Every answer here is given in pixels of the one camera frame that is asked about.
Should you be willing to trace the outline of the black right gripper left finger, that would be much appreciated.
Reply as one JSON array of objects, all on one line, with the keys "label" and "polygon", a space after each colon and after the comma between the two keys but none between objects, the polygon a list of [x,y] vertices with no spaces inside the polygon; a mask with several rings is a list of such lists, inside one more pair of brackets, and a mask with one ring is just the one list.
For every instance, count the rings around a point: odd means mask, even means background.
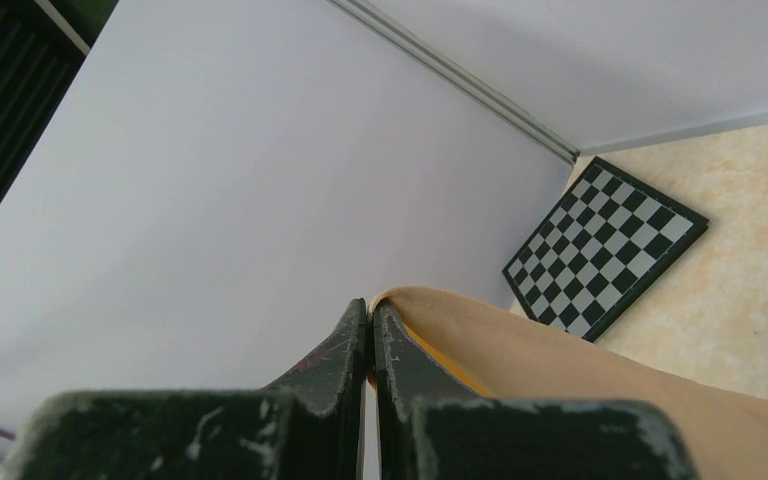
[{"label": "black right gripper left finger", "polygon": [[84,390],[46,400],[4,479],[358,479],[367,306],[257,389]]}]

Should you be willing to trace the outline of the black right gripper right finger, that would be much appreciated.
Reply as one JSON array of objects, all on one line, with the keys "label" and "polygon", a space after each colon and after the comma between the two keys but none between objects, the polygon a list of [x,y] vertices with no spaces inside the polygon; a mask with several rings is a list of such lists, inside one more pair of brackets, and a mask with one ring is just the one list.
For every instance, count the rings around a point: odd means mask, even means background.
[{"label": "black right gripper right finger", "polygon": [[384,479],[696,479],[674,424],[626,400],[494,399],[433,359],[385,301],[371,314]]}]

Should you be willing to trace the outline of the orange cloth napkin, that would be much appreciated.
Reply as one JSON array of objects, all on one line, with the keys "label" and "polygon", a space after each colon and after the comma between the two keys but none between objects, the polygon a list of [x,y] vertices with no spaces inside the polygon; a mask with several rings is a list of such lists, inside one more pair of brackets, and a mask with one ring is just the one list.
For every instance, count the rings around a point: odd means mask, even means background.
[{"label": "orange cloth napkin", "polygon": [[768,479],[768,400],[650,368],[556,328],[459,294],[379,293],[410,340],[464,386],[491,398],[632,399],[678,427],[705,479]]}]

